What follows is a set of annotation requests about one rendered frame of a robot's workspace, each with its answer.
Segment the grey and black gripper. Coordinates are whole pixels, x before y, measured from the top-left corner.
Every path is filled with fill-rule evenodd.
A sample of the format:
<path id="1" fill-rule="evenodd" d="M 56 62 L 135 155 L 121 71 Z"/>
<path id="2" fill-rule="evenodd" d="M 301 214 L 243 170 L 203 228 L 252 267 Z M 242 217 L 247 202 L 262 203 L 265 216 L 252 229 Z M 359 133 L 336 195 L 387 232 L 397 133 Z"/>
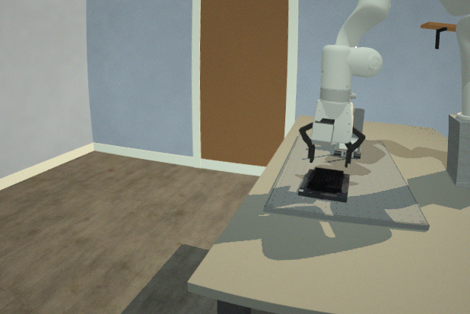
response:
<path id="1" fill-rule="evenodd" d="M 365 140 L 365 135 L 358 131 L 353 126 L 354 109 L 353 103 L 349 102 L 333 102 L 327 100 L 317 100 L 314 112 L 313 122 L 299 129 L 299 132 L 309 147 L 308 158 L 310 163 L 314 160 L 315 145 L 312 144 L 311 139 L 306 134 L 307 130 L 314 128 L 315 121 L 320 122 L 321 119 L 334 119 L 334 132 L 332 142 L 345 144 L 347 147 L 345 167 L 348 168 L 348 163 L 351 163 L 351 155 L 362 142 Z M 352 133 L 358 137 L 358 140 L 351 144 Z"/>

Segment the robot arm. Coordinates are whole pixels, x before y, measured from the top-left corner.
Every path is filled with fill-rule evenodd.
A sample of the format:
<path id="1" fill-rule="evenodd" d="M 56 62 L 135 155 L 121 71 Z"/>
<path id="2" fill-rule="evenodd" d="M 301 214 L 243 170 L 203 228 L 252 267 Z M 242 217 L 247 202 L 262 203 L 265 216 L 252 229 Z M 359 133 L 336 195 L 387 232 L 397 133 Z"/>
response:
<path id="1" fill-rule="evenodd" d="M 381 55 L 367 47 L 357 47 L 361 37 L 389 14 L 392 0 L 358 0 L 357 7 L 340 29 L 335 45 L 322 49 L 320 99 L 349 102 L 356 99 L 351 91 L 351 76 L 370 78 L 383 66 Z M 470 0 L 440 0 L 452 16 L 470 14 Z M 456 25 L 462 66 L 462 112 L 457 118 L 470 120 L 470 15 Z M 327 88 L 327 89 L 326 89 Z M 334 90 L 333 90 L 334 89 Z M 315 121 L 312 144 L 331 147 L 334 119 Z"/>

